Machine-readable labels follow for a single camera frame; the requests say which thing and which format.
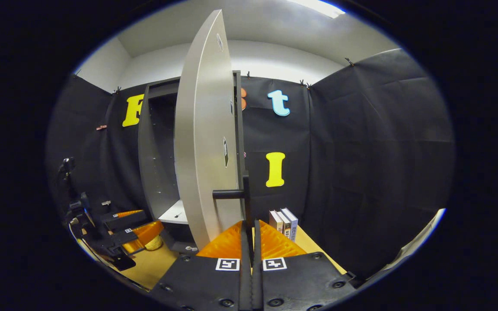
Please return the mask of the black backdrop cloth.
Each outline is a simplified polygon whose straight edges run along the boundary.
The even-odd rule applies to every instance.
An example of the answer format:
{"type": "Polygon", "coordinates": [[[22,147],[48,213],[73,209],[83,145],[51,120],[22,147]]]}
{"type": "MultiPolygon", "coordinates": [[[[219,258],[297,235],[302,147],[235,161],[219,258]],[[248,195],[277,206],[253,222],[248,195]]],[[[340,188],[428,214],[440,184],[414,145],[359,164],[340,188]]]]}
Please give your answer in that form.
{"type": "MultiPolygon", "coordinates": [[[[389,269],[444,208],[454,134],[433,79],[405,51],[359,61],[310,90],[266,77],[240,81],[255,218],[289,209],[342,268],[368,279],[389,269]]],[[[58,169],[68,157],[94,214],[150,210],[137,143],[146,87],[113,96],[81,77],[65,84],[44,159],[61,215],[67,201],[58,169]]]]}

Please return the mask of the white blue book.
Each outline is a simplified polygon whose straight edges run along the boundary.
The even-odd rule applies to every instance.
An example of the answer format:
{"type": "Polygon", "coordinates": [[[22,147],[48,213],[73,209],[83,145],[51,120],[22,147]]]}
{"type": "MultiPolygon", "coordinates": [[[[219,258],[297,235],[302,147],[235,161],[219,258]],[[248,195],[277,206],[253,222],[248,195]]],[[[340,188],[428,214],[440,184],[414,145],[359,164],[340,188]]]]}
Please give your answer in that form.
{"type": "Polygon", "coordinates": [[[298,218],[287,208],[283,208],[281,211],[282,214],[289,220],[289,238],[295,242],[298,230],[298,218]]]}

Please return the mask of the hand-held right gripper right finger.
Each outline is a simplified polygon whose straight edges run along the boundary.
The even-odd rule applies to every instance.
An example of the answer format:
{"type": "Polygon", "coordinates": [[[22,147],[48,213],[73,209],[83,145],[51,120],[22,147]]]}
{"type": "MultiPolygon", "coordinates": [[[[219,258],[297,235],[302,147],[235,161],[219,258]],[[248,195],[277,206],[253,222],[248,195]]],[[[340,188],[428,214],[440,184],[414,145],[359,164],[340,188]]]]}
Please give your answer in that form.
{"type": "Polygon", "coordinates": [[[306,252],[269,224],[254,224],[253,306],[257,311],[326,311],[357,293],[324,252],[306,252]]]}

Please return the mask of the grey cabinet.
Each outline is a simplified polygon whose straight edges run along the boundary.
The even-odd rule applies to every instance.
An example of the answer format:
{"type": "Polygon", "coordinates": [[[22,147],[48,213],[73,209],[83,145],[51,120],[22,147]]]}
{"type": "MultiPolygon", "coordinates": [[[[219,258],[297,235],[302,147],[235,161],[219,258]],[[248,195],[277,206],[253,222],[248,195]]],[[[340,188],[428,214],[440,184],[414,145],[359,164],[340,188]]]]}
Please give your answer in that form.
{"type": "MultiPolygon", "coordinates": [[[[146,87],[144,104],[138,124],[138,159],[144,194],[150,213],[158,220],[175,202],[181,200],[178,191],[176,162],[174,156],[174,134],[176,131],[176,99],[180,79],[178,77],[150,83],[146,87]]],[[[222,136],[219,151],[221,165],[205,179],[235,176],[236,183],[219,185],[215,190],[243,188],[243,119],[237,104],[241,88],[240,71],[233,71],[233,102],[230,104],[230,119],[233,124],[225,126],[225,118],[217,119],[222,136]]],[[[188,225],[163,223],[162,240],[172,251],[196,253],[199,248],[188,225]]]]}

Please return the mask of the dark grey book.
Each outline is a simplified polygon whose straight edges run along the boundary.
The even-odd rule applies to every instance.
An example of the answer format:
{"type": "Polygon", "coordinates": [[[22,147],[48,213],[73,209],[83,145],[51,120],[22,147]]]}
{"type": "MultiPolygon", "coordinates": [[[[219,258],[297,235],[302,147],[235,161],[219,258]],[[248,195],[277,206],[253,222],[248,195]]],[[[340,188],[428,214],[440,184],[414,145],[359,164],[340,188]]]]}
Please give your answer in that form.
{"type": "Polygon", "coordinates": [[[279,218],[282,220],[282,233],[286,238],[291,238],[292,222],[288,216],[286,216],[283,211],[276,211],[279,218]]]}

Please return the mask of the pale yellow round object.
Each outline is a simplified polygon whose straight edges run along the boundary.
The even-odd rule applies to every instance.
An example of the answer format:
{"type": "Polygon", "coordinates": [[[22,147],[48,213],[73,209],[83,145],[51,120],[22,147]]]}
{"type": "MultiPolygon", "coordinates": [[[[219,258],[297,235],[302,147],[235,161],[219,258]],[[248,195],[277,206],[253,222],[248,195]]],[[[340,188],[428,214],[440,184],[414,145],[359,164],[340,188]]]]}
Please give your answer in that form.
{"type": "Polygon", "coordinates": [[[147,242],[144,247],[147,251],[155,251],[163,246],[164,242],[160,235],[155,236],[152,240],[147,242]]]}

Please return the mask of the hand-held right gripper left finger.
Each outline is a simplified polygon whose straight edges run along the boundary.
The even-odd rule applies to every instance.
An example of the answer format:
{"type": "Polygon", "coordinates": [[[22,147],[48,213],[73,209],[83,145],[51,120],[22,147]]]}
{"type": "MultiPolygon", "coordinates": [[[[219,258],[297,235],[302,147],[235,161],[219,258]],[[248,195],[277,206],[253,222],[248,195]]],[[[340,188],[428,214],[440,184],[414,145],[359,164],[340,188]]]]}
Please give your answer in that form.
{"type": "Polygon", "coordinates": [[[250,311],[251,272],[246,222],[239,221],[198,254],[178,256],[149,296],[167,311],[250,311]]]}

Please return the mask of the ceiling light strip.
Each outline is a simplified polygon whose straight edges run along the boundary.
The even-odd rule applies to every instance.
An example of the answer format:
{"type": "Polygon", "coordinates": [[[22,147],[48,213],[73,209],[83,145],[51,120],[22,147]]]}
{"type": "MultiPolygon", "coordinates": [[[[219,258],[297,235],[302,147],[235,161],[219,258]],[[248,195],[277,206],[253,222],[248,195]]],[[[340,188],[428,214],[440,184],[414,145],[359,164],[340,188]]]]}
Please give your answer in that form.
{"type": "Polygon", "coordinates": [[[331,19],[336,19],[338,18],[338,16],[346,14],[344,10],[328,2],[324,2],[322,0],[286,0],[286,1],[297,4],[299,6],[304,6],[305,8],[314,10],[324,16],[328,16],[331,19]]]}

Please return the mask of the brown book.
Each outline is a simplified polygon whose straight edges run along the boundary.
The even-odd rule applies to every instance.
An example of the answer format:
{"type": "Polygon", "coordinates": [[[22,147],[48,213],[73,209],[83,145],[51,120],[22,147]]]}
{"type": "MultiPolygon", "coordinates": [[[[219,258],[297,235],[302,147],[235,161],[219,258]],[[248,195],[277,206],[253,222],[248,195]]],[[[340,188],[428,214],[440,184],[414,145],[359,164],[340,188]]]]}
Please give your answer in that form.
{"type": "Polygon", "coordinates": [[[281,234],[283,233],[284,222],[279,216],[277,211],[274,210],[269,211],[269,224],[281,234]]]}

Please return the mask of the white cabinet shelf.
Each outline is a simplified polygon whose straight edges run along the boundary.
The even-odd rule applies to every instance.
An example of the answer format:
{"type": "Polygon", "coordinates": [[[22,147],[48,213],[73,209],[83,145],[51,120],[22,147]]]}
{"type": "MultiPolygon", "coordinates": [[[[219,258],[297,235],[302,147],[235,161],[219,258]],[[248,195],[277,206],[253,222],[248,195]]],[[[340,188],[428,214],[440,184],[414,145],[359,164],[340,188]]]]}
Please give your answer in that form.
{"type": "Polygon", "coordinates": [[[158,217],[158,220],[168,224],[188,225],[182,200],[175,202],[167,211],[158,217]]]}

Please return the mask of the black door handle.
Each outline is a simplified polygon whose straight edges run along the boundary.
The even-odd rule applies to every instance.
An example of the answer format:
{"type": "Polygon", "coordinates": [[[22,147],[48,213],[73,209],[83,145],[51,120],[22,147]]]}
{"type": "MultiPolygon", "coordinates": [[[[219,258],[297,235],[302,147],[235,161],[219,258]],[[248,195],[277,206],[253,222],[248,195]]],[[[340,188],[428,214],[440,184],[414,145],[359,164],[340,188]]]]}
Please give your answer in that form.
{"type": "Polygon", "coordinates": [[[213,190],[214,200],[231,200],[241,199],[244,202],[243,219],[253,221],[252,207],[251,207],[251,190],[249,183],[249,171],[245,170],[242,174],[243,187],[241,189],[228,189],[228,190],[213,190]]]}

